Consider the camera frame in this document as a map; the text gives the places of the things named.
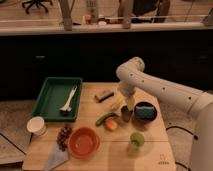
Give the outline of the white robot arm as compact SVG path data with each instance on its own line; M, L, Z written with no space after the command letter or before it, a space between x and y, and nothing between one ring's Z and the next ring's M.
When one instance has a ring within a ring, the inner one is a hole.
M118 90L129 98L134 95L135 88L140 88L193 117L196 125L189 171L213 171L213 94L148 75L144 69L140 57L133 57L118 66Z

